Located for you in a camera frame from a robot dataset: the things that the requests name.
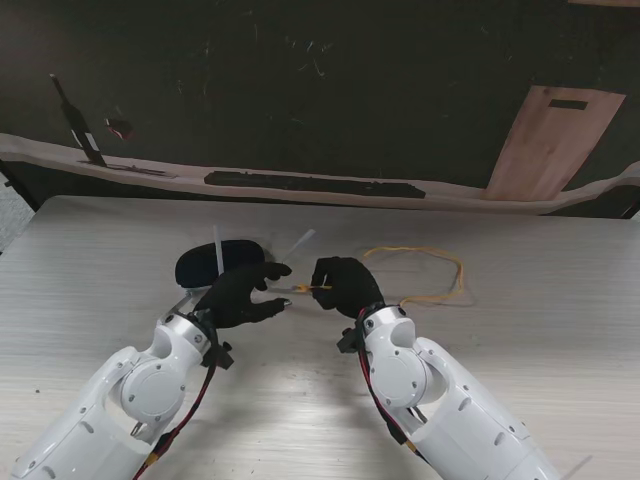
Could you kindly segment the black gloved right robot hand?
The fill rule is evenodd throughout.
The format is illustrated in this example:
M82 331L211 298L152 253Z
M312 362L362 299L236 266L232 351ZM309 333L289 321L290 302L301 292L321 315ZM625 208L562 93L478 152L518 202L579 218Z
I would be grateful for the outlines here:
M337 310L348 318L385 306L374 276L355 258L318 259L311 286L313 298L324 310Z

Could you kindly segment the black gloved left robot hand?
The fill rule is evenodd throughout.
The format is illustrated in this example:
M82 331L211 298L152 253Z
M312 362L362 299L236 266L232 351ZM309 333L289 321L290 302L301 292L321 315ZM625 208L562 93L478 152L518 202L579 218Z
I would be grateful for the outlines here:
M243 265L225 271L194 307L204 312L217 329L234 328L247 323L259 323L283 312L289 301L285 298L254 303L254 290L267 290L266 280L276 281L292 273L282 263L263 262Z

